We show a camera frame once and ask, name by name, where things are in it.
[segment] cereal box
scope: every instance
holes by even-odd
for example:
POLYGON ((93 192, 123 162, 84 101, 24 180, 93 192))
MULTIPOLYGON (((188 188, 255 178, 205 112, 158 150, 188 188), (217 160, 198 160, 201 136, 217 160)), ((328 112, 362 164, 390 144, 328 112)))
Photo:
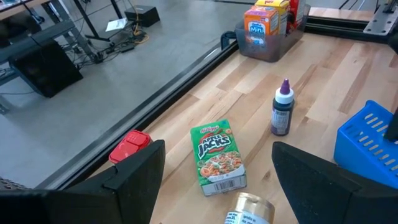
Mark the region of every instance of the cereal box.
POLYGON ((286 34, 287 15, 290 11, 288 0, 258 0, 256 6, 273 7, 279 13, 278 30, 279 34, 286 34))
POLYGON ((192 128, 191 139, 206 196, 246 186, 246 171, 227 120, 192 128))
POLYGON ((294 15, 294 27, 301 23, 304 16, 305 0, 290 0, 290 10, 294 15))
POLYGON ((278 34, 278 12, 271 7, 253 6, 244 13, 244 29, 261 36, 278 34))

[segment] white bottle cap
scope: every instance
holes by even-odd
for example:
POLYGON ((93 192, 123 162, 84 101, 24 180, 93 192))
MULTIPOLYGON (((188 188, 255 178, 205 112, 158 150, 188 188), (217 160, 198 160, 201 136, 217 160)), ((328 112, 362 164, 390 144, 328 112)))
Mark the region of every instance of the white bottle cap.
POLYGON ((293 102, 294 99, 294 92, 290 89, 288 94, 281 94, 280 88, 278 88, 275 92, 275 100, 280 104, 289 104, 293 102))

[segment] wooden table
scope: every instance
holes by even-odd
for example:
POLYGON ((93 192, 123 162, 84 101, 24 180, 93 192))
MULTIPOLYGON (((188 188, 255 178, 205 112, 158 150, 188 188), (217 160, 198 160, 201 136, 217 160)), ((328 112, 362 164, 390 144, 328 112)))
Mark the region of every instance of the wooden table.
MULTIPOLYGON (((33 8, 48 1, 50 0, 31 0, 31 1, 26 1, 25 4, 28 8, 33 8)), ((6 19, 10 16, 13 16, 15 14, 18 14, 26 10, 25 6, 20 2, 17 2, 16 4, 18 4, 18 6, 8 6, 0 4, 0 11, 2 11, 0 12, 0 20, 6 19)))
MULTIPOLYGON (((319 8, 311 14, 362 20, 373 15, 319 8)), ((366 100, 397 108, 397 74, 398 56, 387 45, 313 34, 305 34, 276 63, 234 53, 146 129, 153 139, 165 140, 167 151, 151 223, 223 223, 240 191, 272 202, 274 223, 296 223, 271 161, 272 143, 283 141, 332 161, 337 129, 366 100), (270 132, 272 99, 284 78, 295 91, 296 105, 290 134, 277 137, 270 132), (222 118, 231 123, 248 186, 205 197, 197 181, 189 130, 222 118)))

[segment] apple jacks cereal box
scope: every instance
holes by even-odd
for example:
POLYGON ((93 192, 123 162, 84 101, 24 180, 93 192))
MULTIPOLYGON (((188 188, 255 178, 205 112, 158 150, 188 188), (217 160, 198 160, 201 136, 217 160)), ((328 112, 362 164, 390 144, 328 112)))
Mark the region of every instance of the apple jacks cereal box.
POLYGON ((227 120, 192 128, 191 140, 206 196, 246 186, 246 171, 227 120))

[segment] red object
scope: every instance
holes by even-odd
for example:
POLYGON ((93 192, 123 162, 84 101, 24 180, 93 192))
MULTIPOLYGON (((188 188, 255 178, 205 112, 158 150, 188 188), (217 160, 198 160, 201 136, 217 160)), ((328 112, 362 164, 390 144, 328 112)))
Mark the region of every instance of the red object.
POLYGON ((152 142, 150 136, 140 131, 130 131, 109 155, 109 160, 117 164, 123 159, 145 148, 152 142))
POLYGON ((304 16, 305 0, 290 0, 290 11, 294 14, 294 28, 301 24, 304 16))

